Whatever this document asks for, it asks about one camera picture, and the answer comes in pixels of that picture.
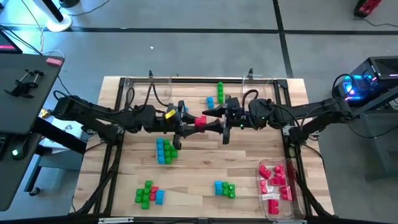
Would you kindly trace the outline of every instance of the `power cord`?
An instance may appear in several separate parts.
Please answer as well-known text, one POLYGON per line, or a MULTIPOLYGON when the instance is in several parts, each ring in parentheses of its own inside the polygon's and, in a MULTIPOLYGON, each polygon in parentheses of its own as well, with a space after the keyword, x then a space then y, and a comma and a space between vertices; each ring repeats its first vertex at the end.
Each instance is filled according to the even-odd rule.
POLYGON ((390 24, 390 23, 385 23, 385 24, 373 24, 367 19, 364 18, 359 18, 358 16, 354 16, 353 20, 355 21, 366 21, 368 24, 371 24, 374 27, 379 27, 379 26, 392 26, 392 27, 398 27, 398 25, 390 24))

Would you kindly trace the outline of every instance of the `black desk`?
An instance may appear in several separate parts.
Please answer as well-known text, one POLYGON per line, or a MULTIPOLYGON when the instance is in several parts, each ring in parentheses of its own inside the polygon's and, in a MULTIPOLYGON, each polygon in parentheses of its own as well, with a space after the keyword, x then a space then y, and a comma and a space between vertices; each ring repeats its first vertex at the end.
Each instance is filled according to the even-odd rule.
MULTIPOLYGON (((38 118, 61 71, 61 67, 47 64, 48 58, 49 56, 44 55, 0 54, 0 133, 22 136, 20 139, 27 140, 28 145, 26 157, 15 161, 11 158, 11 150, 22 145, 18 141, 11 142, 0 160, 0 211, 9 208, 33 155, 38 153, 37 146, 42 136, 81 154, 85 151, 85 142, 38 118), (15 80, 25 75, 25 69, 40 70, 45 74, 38 78, 38 88, 29 92, 34 97, 23 98, 7 94, 4 89, 12 91, 16 86, 15 80)), ((51 56, 51 58, 63 61, 61 57, 51 56)), ((24 82, 32 82, 33 79, 34 77, 29 77, 24 82)))

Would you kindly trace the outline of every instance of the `stack of blocks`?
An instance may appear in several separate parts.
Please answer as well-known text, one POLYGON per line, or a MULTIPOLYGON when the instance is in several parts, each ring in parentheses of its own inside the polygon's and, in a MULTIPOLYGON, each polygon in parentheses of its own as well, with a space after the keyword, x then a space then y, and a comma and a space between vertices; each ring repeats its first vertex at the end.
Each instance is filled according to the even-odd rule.
POLYGON ((163 205, 164 190, 159 190, 159 187, 153 186, 153 181, 145 181, 144 189, 136 190, 136 203, 141 203, 142 209, 149 209, 149 202, 155 201, 157 205, 163 205))
POLYGON ((217 84, 218 103, 224 103, 224 84, 219 82, 217 84))
POLYGON ((156 139, 157 162, 161 165, 171 164, 178 157, 178 152, 168 139, 156 139))
POLYGON ((228 198, 235 198, 235 185, 228 184, 228 182, 215 181, 214 182, 216 195, 227 196, 228 198))

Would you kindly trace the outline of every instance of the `toy brick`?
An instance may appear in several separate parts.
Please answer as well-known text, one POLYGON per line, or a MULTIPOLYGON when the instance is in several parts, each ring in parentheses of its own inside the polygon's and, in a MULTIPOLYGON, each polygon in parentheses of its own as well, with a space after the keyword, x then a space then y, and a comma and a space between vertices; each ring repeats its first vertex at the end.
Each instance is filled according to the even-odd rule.
POLYGON ((259 170, 260 176, 262 176, 265 179, 269 179, 272 175, 271 170, 264 170, 264 169, 260 169, 259 170))

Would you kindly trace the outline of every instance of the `desk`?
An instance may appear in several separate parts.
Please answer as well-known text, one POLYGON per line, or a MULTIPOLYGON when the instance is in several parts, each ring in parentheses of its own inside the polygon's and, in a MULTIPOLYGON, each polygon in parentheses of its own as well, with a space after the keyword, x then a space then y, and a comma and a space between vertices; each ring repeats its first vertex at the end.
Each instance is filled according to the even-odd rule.
MULTIPOLYGON (((119 81, 120 77, 104 78, 99 105, 113 108, 119 81)), ((178 100, 184 100, 189 113, 199 116, 207 109, 206 97, 212 96, 216 99, 216 84, 186 82, 188 83, 172 83, 172 97, 168 102, 177 104, 178 100)), ((287 83, 293 106, 308 103, 302 79, 289 79, 287 83)), ((134 102, 138 105, 143 103, 147 87, 148 84, 137 84, 134 87, 134 102)), ((273 99, 271 87, 264 87, 264 84, 251 86, 253 87, 264 88, 264 91, 260 91, 260 98, 273 99)), ((161 93, 162 88, 157 86, 157 91, 161 93)), ((224 93, 232 97, 241 97, 241 91, 242 84, 224 84, 224 93)), ((150 104, 162 109, 162 106, 153 102, 154 100, 150 99, 150 104)), ((280 130, 268 127, 260 131, 234 128, 231 130, 228 145, 222 145, 222 136, 217 133, 207 131, 205 134, 194 134, 182 140, 182 150, 172 165, 160 166, 155 157, 155 140, 158 137, 172 139, 172 135, 173 133, 149 134, 145 131, 137 134, 125 133, 112 216, 264 217, 259 208, 255 168, 263 159, 284 158, 280 130), (165 189, 165 205, 158 206, 152 202, 149 210, 142 210, 141 205, 134 203, 136 189, 142 188, 146 180, 153 180, 154 185, 165 189), (235 183, 236 198, 216 197, 213 188, 215 180, 235 183)), ((87 147, 98 142, 98 138, 92 137, 87 147)), ((309 141, 308 144, 318 149, 316 142, 309 141)), ((88 200, 98 185, 105 148, 106 146, 102 145, 84 155, 73 201, 76 209, 88 200)), ((333 213, 322 160, 305 148, 302 148, 302 160, 308 188, 326 211, 333 213)), ((101 212, 106 204, 107 195, 108 189, 105 189, 101 212)))

